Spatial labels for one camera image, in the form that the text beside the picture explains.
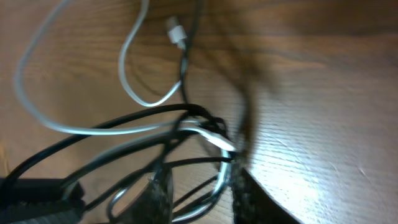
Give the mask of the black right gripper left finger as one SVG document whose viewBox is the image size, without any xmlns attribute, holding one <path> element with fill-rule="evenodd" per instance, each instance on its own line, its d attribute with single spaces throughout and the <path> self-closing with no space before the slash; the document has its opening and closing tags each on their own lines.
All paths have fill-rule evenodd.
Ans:
<svg viewBox="0 0 398 224">
<path fill-rule="evenodd" d="M 162 169 L 138 198 L 116 218 L 123 224 L 171 224 L 174 200 L 172 171 Z"/>
</svg>

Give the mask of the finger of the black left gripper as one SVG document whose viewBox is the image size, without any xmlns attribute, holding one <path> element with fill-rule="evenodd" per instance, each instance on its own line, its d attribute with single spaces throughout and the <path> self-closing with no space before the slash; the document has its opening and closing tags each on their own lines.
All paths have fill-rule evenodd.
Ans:
<svg viewBox="0 0 398 224">
<path fill-rule="evenodd" d="M 77 184 L 63 196 L 61 179 L 19 179 L 12 186 L 1 178 L 1 224 L 77 224 L 85 191 Z"/>
</svg>

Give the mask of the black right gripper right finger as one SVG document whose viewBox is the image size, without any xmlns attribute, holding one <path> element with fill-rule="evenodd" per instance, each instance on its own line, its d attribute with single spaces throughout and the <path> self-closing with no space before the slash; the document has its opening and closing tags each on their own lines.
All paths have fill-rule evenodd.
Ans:
<svg viewBox="0 0 398 224">
<path fill-rule="evenodd" d="M 299 224 L 276 203 L 244 168 L 244 158 L 231 163 L 234 224 Z"/>
</svg>

